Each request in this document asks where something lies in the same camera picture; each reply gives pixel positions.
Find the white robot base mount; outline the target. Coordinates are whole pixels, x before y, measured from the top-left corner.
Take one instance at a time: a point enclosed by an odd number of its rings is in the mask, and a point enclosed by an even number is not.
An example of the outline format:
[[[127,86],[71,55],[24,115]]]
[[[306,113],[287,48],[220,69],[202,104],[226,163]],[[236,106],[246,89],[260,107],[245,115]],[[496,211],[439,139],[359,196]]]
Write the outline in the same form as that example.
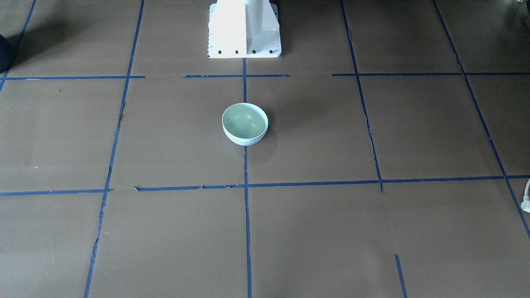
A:
[[[282,54],[278,6],[270,0],[218,0],[210,5],[207,57],[277,58]]]

